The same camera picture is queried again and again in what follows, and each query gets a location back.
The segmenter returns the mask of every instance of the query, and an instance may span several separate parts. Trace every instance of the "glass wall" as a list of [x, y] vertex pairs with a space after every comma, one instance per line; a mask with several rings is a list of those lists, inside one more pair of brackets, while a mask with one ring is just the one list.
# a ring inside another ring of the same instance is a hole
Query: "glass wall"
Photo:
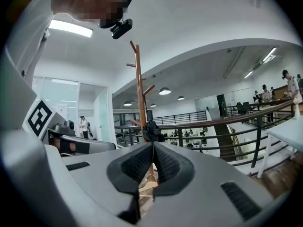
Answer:
[[220, 119], [220, 110], [219, 110], [219, 105], [218, 105], [218, 99], [217, 96], [209, 96], [209, 97], [204, 97], [195, 100], [195, 106], [196, 106], [196, 111], [204, 111], [207, 110], [211, 116], [211, 118], [214, 119]]
[[64, 119], [74, 122], [77, 137], [83, 137], [80, 116], [85, 116], [90, 123], [89, 139], [111, 141], [106, 87], [34, 77], [32, 89], [37, 94], [36, 100], [43, 98]]

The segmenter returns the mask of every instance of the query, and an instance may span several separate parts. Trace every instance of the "black cap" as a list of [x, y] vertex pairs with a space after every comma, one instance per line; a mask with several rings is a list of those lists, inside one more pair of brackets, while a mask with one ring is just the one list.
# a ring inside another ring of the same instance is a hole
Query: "black cap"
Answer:
[[288, 74], [288, 71], [287, 70], [283, 70], [283, 72], [282, 72], [282, 75], [283, 75], [282, 79], [285, 79], [285, 77], [286, 77], [287, 74]]

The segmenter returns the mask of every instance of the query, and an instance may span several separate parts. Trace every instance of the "white table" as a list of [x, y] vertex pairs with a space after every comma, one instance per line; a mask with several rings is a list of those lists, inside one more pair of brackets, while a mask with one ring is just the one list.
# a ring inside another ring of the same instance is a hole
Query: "white table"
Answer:
[[257, 175], [258, 178], [262, 176], [262, 173], [265, 169], [273, 137], [293, 147], [293, 151], [290, 157], [291, 159], [294, 157], [295, 149], [303, 152], [303, 115], [300, 115], [299, 119], [292, 118], [275, 127], [272, 127], [266, 130], [265, 133], [268, 134], [267, 146], [262, 166], [259, 169]]

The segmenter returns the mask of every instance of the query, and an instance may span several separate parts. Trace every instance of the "table leg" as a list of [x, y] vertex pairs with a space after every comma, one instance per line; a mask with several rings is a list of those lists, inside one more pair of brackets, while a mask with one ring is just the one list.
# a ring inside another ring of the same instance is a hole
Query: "table leg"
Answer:
[[[274, 118], [277, 118], [277, 113], [274, 113]], [[273, 119], [273, 121], [275, 122], [276, 119]]]
[[264, 158], [263, 158], [263, 161], [262, 161], [262, 165], [261, 165], [261, 168], [259, 169], [259, 172], [258, 172], [258, 175], [257, 175], [257, 178], [260, 178], [262, 176], [262, 173], [265, 169], [265, 166], [266, 166], [266, 162], [267, 162], [267, 158], [269, 156], [269, 152], [270, 152], [270, 147], [271, 147], [271, 140], [272, 140], [272, 136], [271, 135], [268, 135], [268, 139], [267, 139], [267, 145], [266, 145], [266, 150], [265, 150], [265, 155], [264, 155]]
[[295, 148], [293, 147], [292, 153], [291, 153], [291, 155], [290, 155], [290, 159], [291, 159], [291, 160], [294, 158], [294, 151], [295, 151]]

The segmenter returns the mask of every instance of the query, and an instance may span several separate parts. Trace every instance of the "doorway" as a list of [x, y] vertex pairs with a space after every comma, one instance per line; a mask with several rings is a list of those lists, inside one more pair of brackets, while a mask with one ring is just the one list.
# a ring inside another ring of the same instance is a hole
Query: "doorway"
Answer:
[[225, 108], [226, 108], [226, 102], [225, 102], [224, 95], [223, 94], [217, 95], [217, 100], [218, 100], [220, 117], [224, 118], [225, 117]]
[[84, 116], [88, 123], [88, 137], [90, 140], [110, 142], [108, 113], [107, 113], [107, 88], [80, 84], [79, 90], [79, 117]]

